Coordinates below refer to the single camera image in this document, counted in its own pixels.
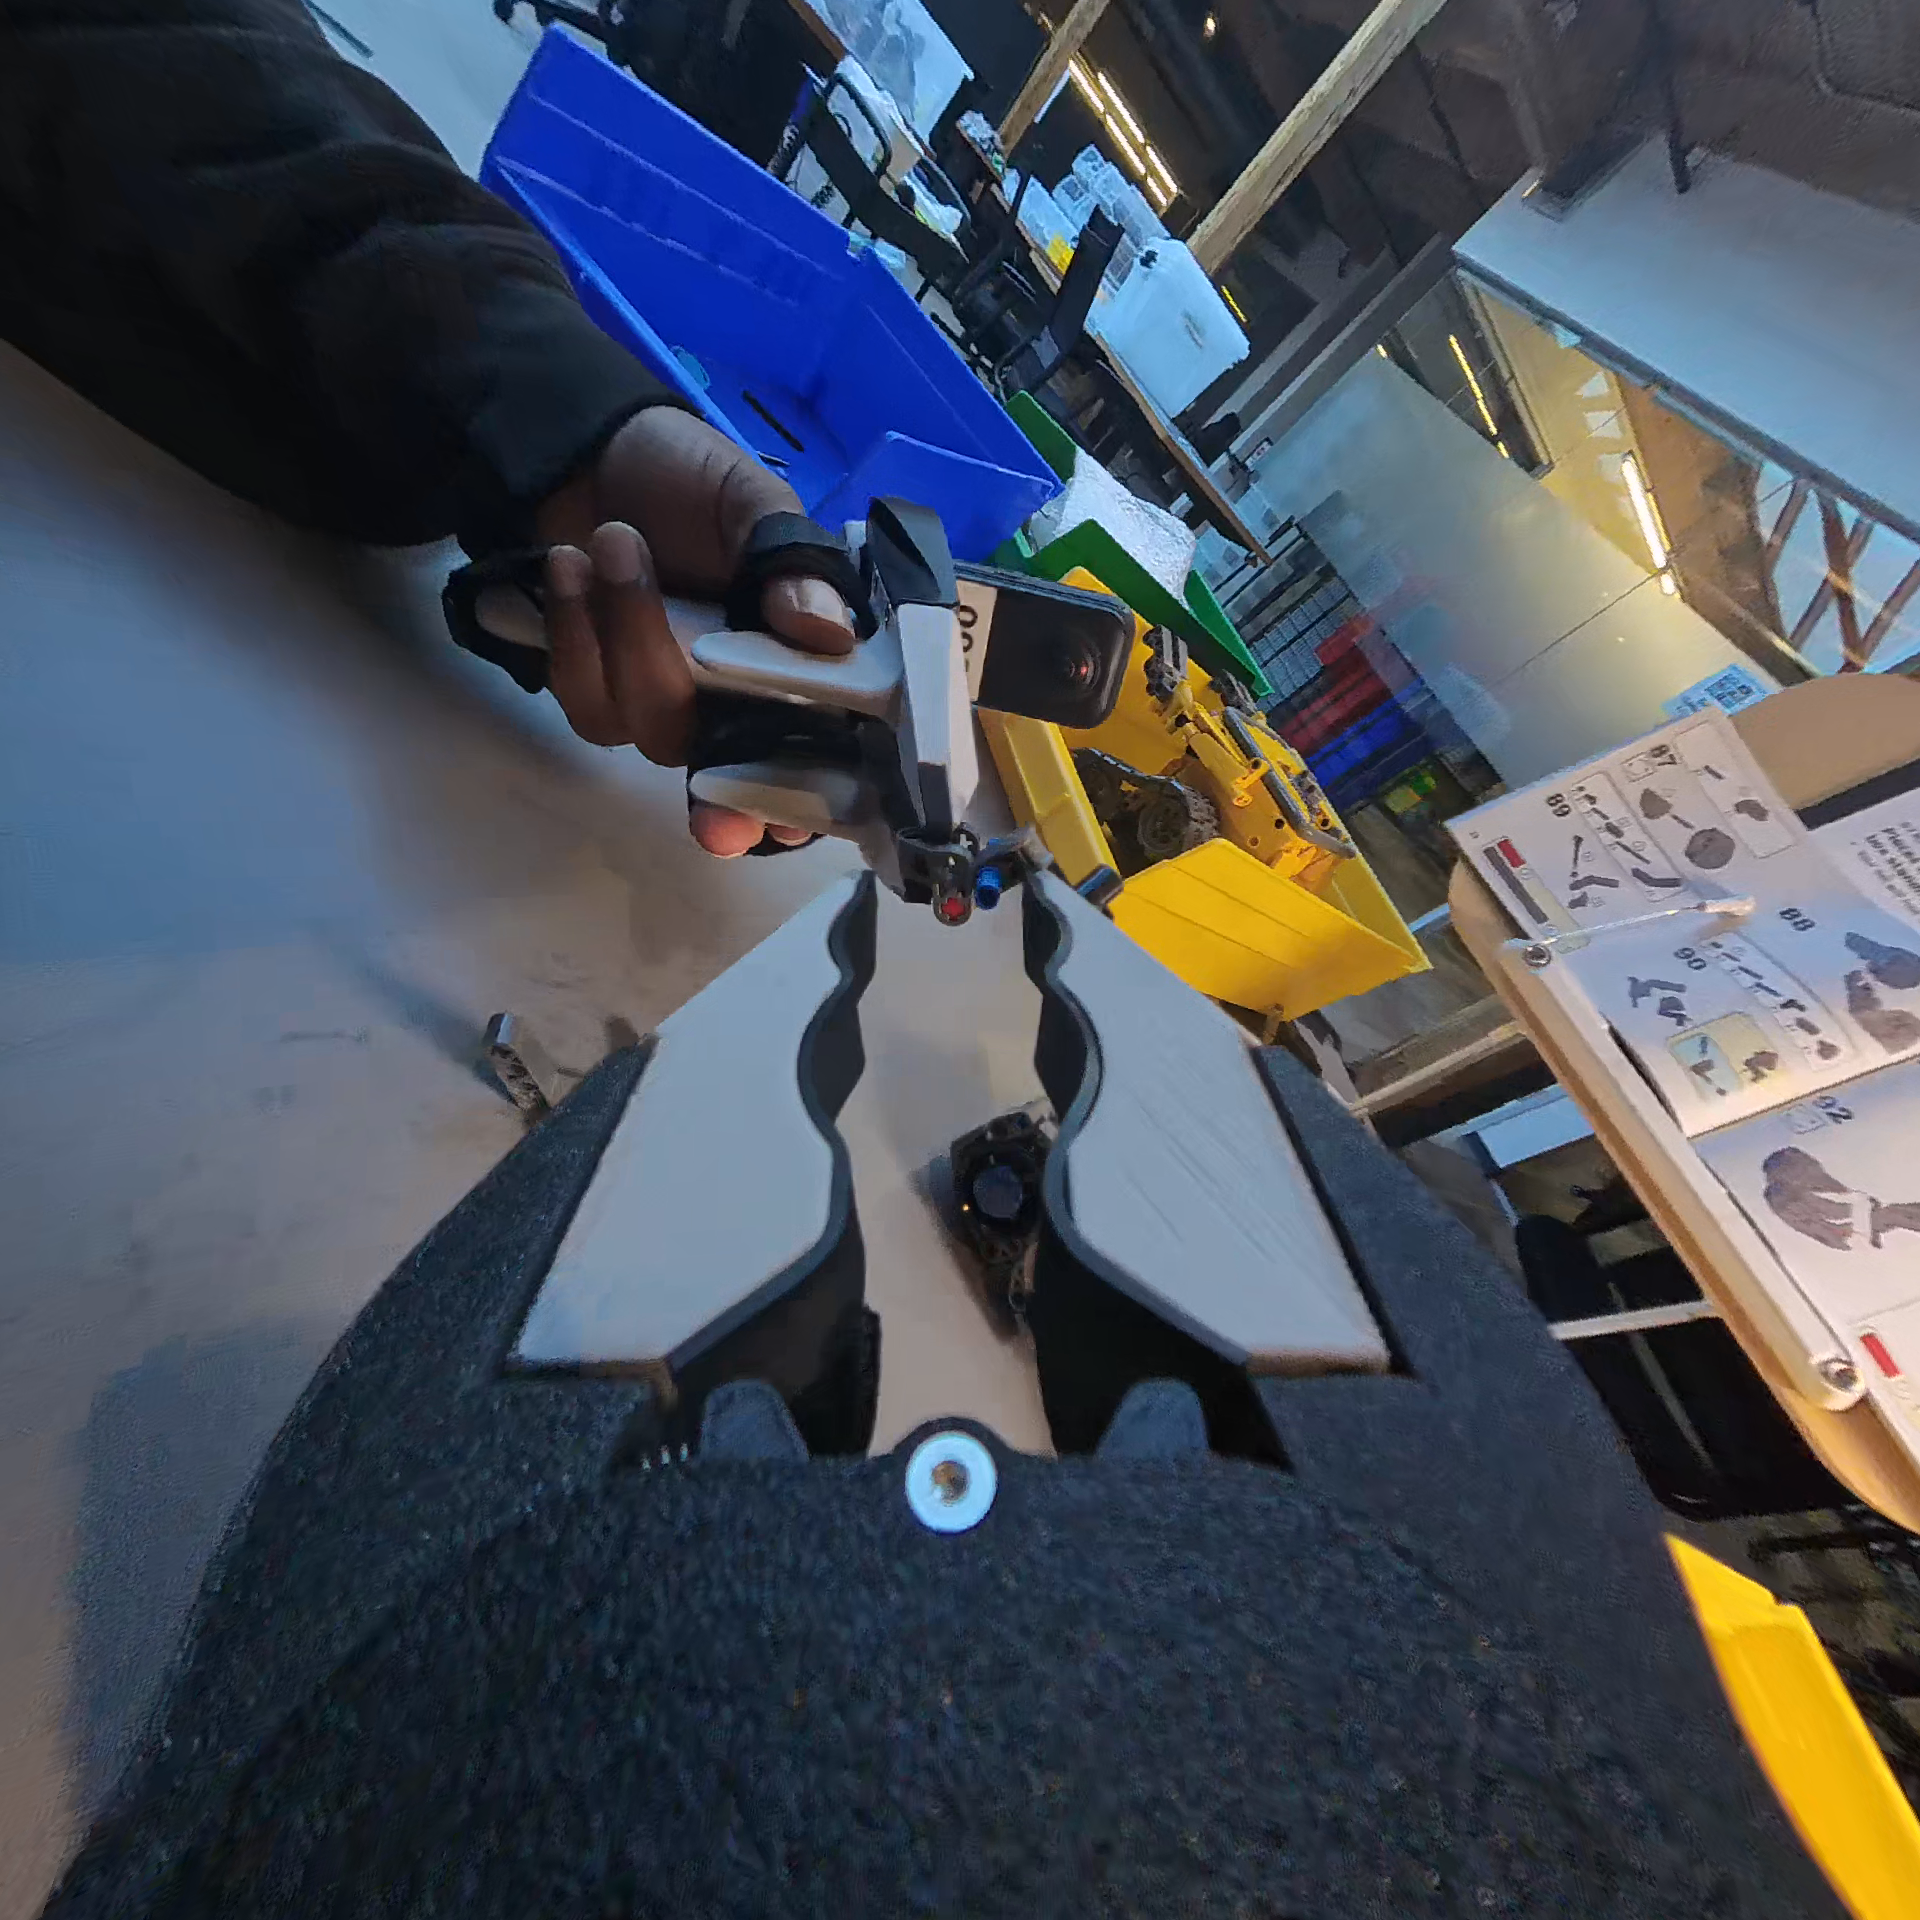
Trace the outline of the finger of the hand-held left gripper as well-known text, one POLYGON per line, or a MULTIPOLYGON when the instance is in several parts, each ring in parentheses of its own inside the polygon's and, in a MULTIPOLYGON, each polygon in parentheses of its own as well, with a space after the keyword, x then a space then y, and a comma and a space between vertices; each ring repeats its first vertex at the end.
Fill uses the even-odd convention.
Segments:
POLYGON ((960 838, 982 782, 975 719, 960 607, 903 607, 903 771, 918 801, 918 833, 960 838))

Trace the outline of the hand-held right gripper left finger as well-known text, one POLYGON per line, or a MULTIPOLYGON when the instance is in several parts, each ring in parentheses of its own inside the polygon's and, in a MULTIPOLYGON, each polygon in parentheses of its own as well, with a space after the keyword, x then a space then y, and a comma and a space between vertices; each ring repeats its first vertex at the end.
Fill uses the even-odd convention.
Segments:
POLYGON ((643 1387, 670 1434, 758 1379, 809 1451, 873 1445, 879 1312, 841 1129, 873 966, 879 876, 843 876, 652 1033, 513 1375, 643 1387))

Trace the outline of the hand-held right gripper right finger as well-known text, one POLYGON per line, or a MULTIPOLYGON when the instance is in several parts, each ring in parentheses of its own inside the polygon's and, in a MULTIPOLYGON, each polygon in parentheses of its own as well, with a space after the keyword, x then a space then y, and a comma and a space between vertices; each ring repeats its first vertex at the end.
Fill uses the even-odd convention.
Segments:
POLYGON ((1287 1451, 1268 1387, 1379 1379, 1396 1347, 1259 1042, 1054 873, 1018 929, 1059 1121, 1027 1294, 1054 1451, 1097 1451, 1140 1387, 1191 1388, 1219 1451, 1287 1451))

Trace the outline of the black brick assembly coloured pins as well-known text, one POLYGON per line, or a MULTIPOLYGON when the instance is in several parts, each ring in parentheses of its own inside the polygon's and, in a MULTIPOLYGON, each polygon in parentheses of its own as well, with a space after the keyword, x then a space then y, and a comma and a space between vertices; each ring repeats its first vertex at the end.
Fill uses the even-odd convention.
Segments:
POLYGON ((931 904, 939 924, 960 929, 975 911, 998 911, 1010 894, 1054 867, 1054 856, 1035 825, 1010 833, 960 832, 903 832, 898 833, 898 896, 931 904))

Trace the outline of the grey brick beam piece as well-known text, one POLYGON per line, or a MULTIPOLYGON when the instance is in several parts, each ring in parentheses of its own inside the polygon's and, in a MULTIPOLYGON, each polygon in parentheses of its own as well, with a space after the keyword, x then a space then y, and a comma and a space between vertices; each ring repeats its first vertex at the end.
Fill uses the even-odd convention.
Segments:
POLYGON ((485 1027, 485 1070, 526 1121, 551 1114, 571 1093, 531 1026, 508 1010, 498 1010, 485 1027))

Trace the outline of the grey desk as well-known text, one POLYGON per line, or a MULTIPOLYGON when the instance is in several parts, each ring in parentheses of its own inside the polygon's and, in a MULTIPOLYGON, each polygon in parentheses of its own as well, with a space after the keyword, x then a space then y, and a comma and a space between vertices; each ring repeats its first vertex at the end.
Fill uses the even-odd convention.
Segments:
POLYGON ((1024 1569, 943 1600, 879 1474, 619 1459, 404 1537, 397 1600, 212 1766, 156 1889, 181 1654, 306 1387, 515 1151, 475 1069, 666 1022, 843 860, 729 873, 435 632, 435 556, 289 536, 3 354, 3 1916, 1332 1916, 1260 1743, 1127 1760, 1159 1669, 1024 1569))

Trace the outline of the person's left hand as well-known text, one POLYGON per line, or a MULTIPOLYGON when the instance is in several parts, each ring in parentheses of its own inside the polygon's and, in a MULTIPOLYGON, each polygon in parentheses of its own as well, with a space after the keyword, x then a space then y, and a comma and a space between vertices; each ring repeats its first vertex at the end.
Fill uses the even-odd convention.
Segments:
POLYGON ((634 412, 540 501, 551 694, 576 734, 685 767, 696 686, 666 593, 719 601, 776 514, 803 514, 798 492, 680 409, 634 412))

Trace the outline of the white foam block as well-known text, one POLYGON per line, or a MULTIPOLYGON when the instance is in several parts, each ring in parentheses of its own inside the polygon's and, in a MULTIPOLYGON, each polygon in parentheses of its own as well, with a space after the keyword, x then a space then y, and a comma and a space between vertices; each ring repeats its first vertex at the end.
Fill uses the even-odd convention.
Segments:
POLYGON ((1065 446, 1065 485, 1027 517, 1027 544, 1045 551, 1078 531, 1106 531, 1148 574, 1187 581, 1193 566, 1193 531, 1166 507, 1127 492, 1097 456, 1065 446))

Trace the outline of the yellow toy bulldozer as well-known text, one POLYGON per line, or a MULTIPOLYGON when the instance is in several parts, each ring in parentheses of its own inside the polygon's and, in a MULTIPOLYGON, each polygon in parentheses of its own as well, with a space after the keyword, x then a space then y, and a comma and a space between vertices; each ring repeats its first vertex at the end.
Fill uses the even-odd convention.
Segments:
POLYGON ((1315 767, 1260 719, 1251 694, 1208 677, 1166 627, 1140 632, 1113 713, 1062 741, 1120 876, 1208 838, 1310 894, 1329 894, 1362 860, 1315 767))

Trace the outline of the grey twin engine brick model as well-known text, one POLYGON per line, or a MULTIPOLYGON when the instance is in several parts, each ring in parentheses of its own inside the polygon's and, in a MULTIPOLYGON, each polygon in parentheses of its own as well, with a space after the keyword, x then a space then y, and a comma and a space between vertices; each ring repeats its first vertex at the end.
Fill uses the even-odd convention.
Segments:
POLYGON ((1059 1114, 1045 1095, 947 1144, 947 1228, 999 1331, 1018 1331, 1035 1300, 1054 1144, 1059 1114))

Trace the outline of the wooden workbench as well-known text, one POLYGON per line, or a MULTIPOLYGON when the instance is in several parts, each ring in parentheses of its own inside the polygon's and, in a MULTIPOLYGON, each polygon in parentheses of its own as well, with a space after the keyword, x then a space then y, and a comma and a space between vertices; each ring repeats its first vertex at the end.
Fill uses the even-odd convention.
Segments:
MULTIPOLYGON (((1013 198, 999 192, 999 181, 985 181, 975 192, 975 198, 998 198, 999 216, 1013 225, 1013 237, 1027 255, 1027 270, 1059 293, 1065 281, 1065 265, 1054 261, 1035 231, 1018 225, 1013 198)), ((1106 344, 1097 331, 1101 306, 1088 316, 1088 335, 1093 351, 1108 365, 1108 379, 1120 385, 1120 392, 1127 398, 1127 409, 1145 418, 1145 433, 1166 449, 1166 462, 1183 474, 1191 517, 1208 520, 1225 542, 1247 551, 1247 566, 1278 566, 1278 551, 1260 544, 1260 536, 1236 517, 1236 507, 1229 501, 1229 492, 1212 485, 1208 465, 1201 462, 1201 449, 1183 436, 1183 428, 1159 409, 1159 398, 1134 379, 1134 372, 1123 365, 1123 354, 1113 351, 1113 344, 1106 344)))

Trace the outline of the yellow storage bin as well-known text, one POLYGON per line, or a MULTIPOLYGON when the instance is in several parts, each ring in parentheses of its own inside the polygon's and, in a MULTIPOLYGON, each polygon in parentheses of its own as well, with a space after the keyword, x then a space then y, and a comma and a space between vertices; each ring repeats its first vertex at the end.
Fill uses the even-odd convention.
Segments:
POLYGON ((1739 1734, 1861 1920, 1920 1916, 1920 1823, 1803 1607, 1671 1537, 1739 1734))
POLYGON ((1260 867, 1229 838, 1120 876, 1071 767, 1065 724, 982 713, 982 732, 1013 822, 1045 833, 1054 867, 1225 1010, 1287 1026, 1432 966, 1366 856, 1329 894, 1260 867))

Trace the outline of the shelf of coloured bins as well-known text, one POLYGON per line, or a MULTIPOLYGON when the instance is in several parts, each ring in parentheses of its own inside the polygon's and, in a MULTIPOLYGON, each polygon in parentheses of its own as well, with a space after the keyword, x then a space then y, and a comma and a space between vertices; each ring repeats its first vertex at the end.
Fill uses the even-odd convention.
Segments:
POLYGON ((1236 581, 1225 614, 1270 686, 1270 732, 1310 758, 1329 801, 1445 825, 1498 799, 1493 766, 1317 542, 1287 517, 1268 544, 1270 566, 1236 581))

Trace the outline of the white plastic container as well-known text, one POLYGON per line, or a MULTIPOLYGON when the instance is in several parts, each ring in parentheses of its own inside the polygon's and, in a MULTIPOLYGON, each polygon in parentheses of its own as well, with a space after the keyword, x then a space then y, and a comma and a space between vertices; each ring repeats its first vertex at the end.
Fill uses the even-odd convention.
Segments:
POLYGON ((1093 306, 1093 335, 1164 418, 1183 418, 1251 351, 1229 301, 1171 237, 1145 249, 1120 291, 1093 306))

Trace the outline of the blue storage bin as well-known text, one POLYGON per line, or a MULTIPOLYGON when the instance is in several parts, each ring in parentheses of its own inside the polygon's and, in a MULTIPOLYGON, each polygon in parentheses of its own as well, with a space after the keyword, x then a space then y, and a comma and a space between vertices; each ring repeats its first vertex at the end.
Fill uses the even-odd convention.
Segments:
POLYGON ((820 527, 907 499, 982 566, 1062 492, 873 249, 563 31, 481 181, 545 231, 588 316, 820 527))

